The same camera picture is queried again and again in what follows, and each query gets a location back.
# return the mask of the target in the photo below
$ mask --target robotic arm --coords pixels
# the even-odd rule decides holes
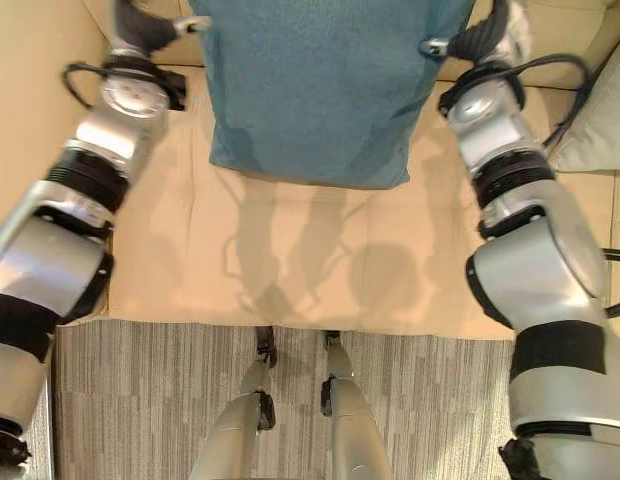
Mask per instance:
[[[0,469],[29,453],[31,421],[54,328],[89,313],[111,275],[114,216],[166,129],[185,82],[153,51],[207,25],[115,0],[116,35],[101,95],[59,162],[0,227]],[[515,480],[620,479],[620,340],[601,304],[605,269],[583,214],[555,179],[521,115],[516,73],[530,54],[525,8],[492,15],[424,50],[474,63],[440,101],[482,209],[486,243],[466,265],[488,316],[516,334],[510,410],[516,440],[500,453]]]
[[[620,340],[601,299],[604,257],[521,115],[516,73],[531,37],[524,6],[422,49],[474,63],[442,95],[482,210],[486,243],[466,264],[487,316],[516,334],[510,416],[500,450],[514,480],[620,480]]]
[[[87,315],[112,273],[114,217],[163,137],[168,110],[183,110],[185,79],[158,69],[152,52],[205,28],[205,17],[167,20],[113,2],[113,49],[90,106],[60,160],[0,227],[0,471],[29,453],[19,436],[45,381],[55,326]]]

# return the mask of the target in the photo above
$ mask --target blue pillow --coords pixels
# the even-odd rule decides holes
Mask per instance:
[[[473,0],[190,0],[216,127],[210,161],[302,182],[391,188],[409,180],[408,141]]]

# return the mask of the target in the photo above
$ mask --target floor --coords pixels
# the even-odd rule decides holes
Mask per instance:
[[[275,329],[277,427],[253,475],[329,479],[319,333]],[[345,333],[397,480],[506,479],[508,342]],[[253,359],[253,331],[115,320],[62,328],[57,478],[187,479],[197,448]]]

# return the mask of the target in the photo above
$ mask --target silver robot leg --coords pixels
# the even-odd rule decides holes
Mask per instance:
[[[190,480],[246,478],[252,465],[257,433],[272,430],[274,403],[269,370],[276,362],[272,328],[258,327],[258,358],[241,381],[239,397],[231,401],[206,437]]]
[[[326,332],[328,380],[321,389],[321,410],[332,417],[332,478],[390,480],[390,462],[370,406],[354,381],[339,332]]]

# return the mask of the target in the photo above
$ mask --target black cable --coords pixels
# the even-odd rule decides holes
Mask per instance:
[[[81,94],[77,91],[76,87],[70,80],[70,74],[73,72],[96,73],[102,78],[108,76],[116,76],[122,78],[129,78],[132,80],[141,80],[142,82],[154,83],[155,85],[164,89],[167,93],[174,95],[176,98],[179,98],[180,96],[180,92],[178,92],[172,85],[170,85],[170,83],[156,76],[151,76],[145,73],[129,72],[115,68],[95,67],[94,65],[88,65],[86,63],[69,63],[68,65],[66,65],[66,68],[61,74],[61,81],[63,82],[63,85],[66,87],[66,89],[70,92],[70,94],[87,110],[90,110],[92,108],[92,105],[90,105],[81,96]]]
[[[513,75],[521,75],[529,68],[541,67],[544,65],[550,65],[552,63],[570,63],[577,67],[581,72],[581,85],[576,91],[574,101],[572,102],[572,106],[570,107],[570,110],[568,110],[568,113],[566,113],[563,119],[561,119],[561,121],[556,124],[556,128],[550,134],[550,136],[544,140],[543,145],[544,147],[547,147],[568,128],[568,125],[570,125],[570,122],[572,122],[572,120],[574,120],[574,118],[577,116],[577,113],[579,113],[579,110],[588,99],[590,91],[592,90],[592,85],[594,84],[594,77],[592,75],[592,72],[590,71],[590,68],[588,67],[588,65],[586,65],[586,63],[581,57],[569,53],[555,53],[552,55],[535,58],[534,60],[519,65],[518,67],[491,73],[489,75],[484,75],[480,78],[477,78],[476,80],[469,82],[468,85],[466,85],[465,91],[468,91],[473,87],[476,87],[477,85],[480,85],[490,80],[500,80]]]
[[[612,262],[620,262],[619,248],[604,248],[603,254],[606,257],[606,260],[610,260]],[[607,307],[606,313],[608,314],[608,318],[620,317],[620,302]]]

